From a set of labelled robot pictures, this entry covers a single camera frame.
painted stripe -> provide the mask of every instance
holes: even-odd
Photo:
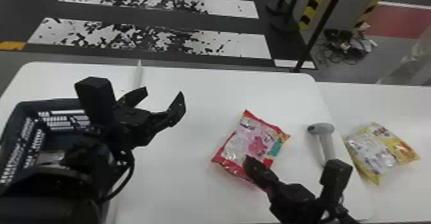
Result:
[[[395,3],[395,2],[388,2],[388,1],[380,1],[378,4],[385,5],[385,6],[400,7],[400,8],[413,8],[417,10],[431,10],[431,6],[420,5],[420,4],[405,4],[405,3]]]
[[[274,63],[277,67],[295,67],[298,63],[297,60],[277,60],[274,59]],[[316,69],[313,62],[305,61],[302,66],[303,69]]]
[[[256,5],[244,0],[59,0],[69,3],[120,6],[145,10],[181,11],[258,19]]]
[[[316,15],[316,11],[319,8],[319,4],[322,1],[323,0],[308,0],[304,13],[298,23],[301,30],[308,29],[308,26],[312,22],[314,16]]]
[[[376,5],[378,4],[379,1],[380,0],[371,0],[371,2],[368,4],[367,8],[365,9],[364,13],[359,17],[358,21],[354,25],[352,31],[359,31],[360,30],[360,27],[368,19],[369,14],[376,8]]]
[[[264,35],[45,18],[29,44],[271,59]]]
[[[21,41],[3,41],[0,42],[0,50],[6,51],[21,51],[24,46],[26,46],[25,42]]]

metal stand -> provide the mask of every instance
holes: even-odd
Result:
[[[271,15],[281,15],[284,14],[283,9],[287,8],[288,4],[284,0],[277,0],[277,2],[271,1],[266,4],[266,10]]]
[[[271,25],[278,31],[283,32],[295,32],[299,31],[300,28],[298,23],[293,19],[293,10],[295,9],[298,0],[291,0],[288,11],[283,16],[273,17],[271,19]]]
[[[311,36],[311,39],[307,44],[307,49],[305,50],[300,60],[298,60],[298,63],[296,64],[295,68],[292,69],[292,72],[299,73],[301,71],[301,68],[305,62],[305,59],[307,59],[307,57],[309,56],[311,49],[313,48],[314,44],[316,43],[317,39],[322,33],[323,28],[325,27],[325,24],[328,22],[329,17],[334,11],[334,8],[337,6],[338,1],[339,0],[331,0],[331,2],[329,3],[328,8],[324,12],[322,19],[320,20],[319,24],[316,27],[316,30],[314,30],[313,35]]]

plastic wrapper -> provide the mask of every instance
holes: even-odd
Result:
[[[407,143],[378,123],[346,136],[344,143],[359,171],[376,185],[381,174],[420,159]]]
[[[249,180],[242,168],[245,156],[255,157],[270,168],[282,144],[289,137],[279,127],[270,125],[245,110],[236,131],[211,161],[222,165],[227,172]]]

yellow snack bag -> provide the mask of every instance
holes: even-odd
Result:
[[[419,155],[399,137],[378,123],[346,136],[344,144],[356,167],[374,184],[391,168],[419,160]]]

red snack bag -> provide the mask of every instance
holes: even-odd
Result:
[[[242,168],[245,156],[255,157],[270,168],[282,144],[289,137],[279,127],[270,125],[245,110],[237,131],[229,136],[211,162],[219,163],[227,172],[249,180]]]

